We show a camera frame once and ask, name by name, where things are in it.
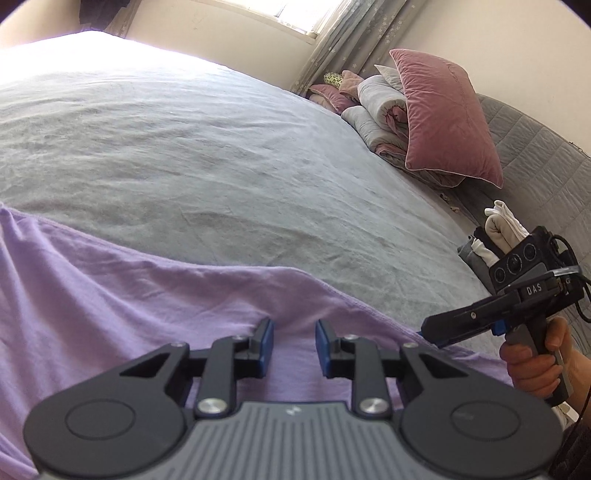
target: beige wall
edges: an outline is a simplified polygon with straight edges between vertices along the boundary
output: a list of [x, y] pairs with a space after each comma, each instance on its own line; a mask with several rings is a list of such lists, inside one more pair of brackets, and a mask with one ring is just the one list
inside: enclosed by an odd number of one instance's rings
[[142, 0], [127, 38], [187, 53], [288, 89], [313, 41], [212, 1]]
[[78, 32], [79, 11], [80, 0], [28, 0], [0, 24], [0, 48]]
[[429, 0], [397, 47], [458, 63], [591, 154], [591, 29], [559, 0]]

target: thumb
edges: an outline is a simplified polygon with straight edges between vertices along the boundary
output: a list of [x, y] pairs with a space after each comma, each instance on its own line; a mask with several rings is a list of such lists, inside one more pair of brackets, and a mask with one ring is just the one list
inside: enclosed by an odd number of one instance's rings
[[565, 337], [569, 334], [569, 324], [562, 317], [553, 318], [548, 324], [546, 331], [545, 345], [548, 350], [555, 352], [564, 343]]

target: hand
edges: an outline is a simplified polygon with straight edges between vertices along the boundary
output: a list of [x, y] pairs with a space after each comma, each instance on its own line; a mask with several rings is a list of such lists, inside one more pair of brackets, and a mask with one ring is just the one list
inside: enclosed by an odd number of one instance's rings
[[566, 319], [555, 317], [548, 325], [545, 340], [546, 348], [555, 352], [560, 348], [564, 367], [556, 365], [554, 355], [533, 357], [531, 349], [525, 345], [503, 343], [499, 355], [507, 362], [507, 373], [513, 385], [519, 390], [531, 393], [538, 398], [547, 398], [558, 387], [558, 378], [567, 369], [573, 352], [573, 341]]

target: camera lens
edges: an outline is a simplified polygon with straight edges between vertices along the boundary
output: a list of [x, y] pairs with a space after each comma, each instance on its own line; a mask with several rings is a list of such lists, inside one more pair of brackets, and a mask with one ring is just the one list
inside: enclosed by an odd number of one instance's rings
[[505, 281], [505, 270], [502, 268], [497, 268], [495, 270], [495, 280], [497, 283], [503, 283]]
[[535, 245], [533, 244], [527, 244], [523, 249], [523, 256], [526, 260], [529, 260], [530, 262], [535, 258], [536, 253], [537, 250], [535, 249]]
[[517, 254], [512, 254], [507, 259], [507, 268], [513, 275], [517, 275], [521, 271], [521, 258]]

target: window sill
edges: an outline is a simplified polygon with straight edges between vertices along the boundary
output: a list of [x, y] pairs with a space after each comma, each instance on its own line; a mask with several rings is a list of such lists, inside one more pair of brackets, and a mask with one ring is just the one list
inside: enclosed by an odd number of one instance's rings
[[255, 12], [253, 10], [248, 10], [244, 7], [241, 7], [240, 5], [231, 4], [231, 3], [225, 2], [223, 0], [191, 0], [191, 1], [197, 2], [200, 4], [211, 5], [213, 7], [223, 8], [225, 10], [230, 10], [230, 12], [236, 12], [237, 14], [244, 15], [245, 17], [250, 17], [254, 20], [257, 20], [261, 23], [264, 23], [266, 25], [274, 27], [278, 30], [289, 33], [290, 35], [293, 35], [294, 37], [297, 37], [300, 40], [305, 41], [306, 43], [309, 43], [310, 45], [314, 45], [316, 43], [315, 38], [313, 38], [309, 35], [306, 35], [305, 33], [302, 33], [300, 30], [296, 30], [295, 28], [292, 28], [289, 25], [285, 25], [284, 23], [280, 22], [279, 19], [277, 19], [276, 17], [271, 17], [271, 16], [265, 15], [263, 13]]

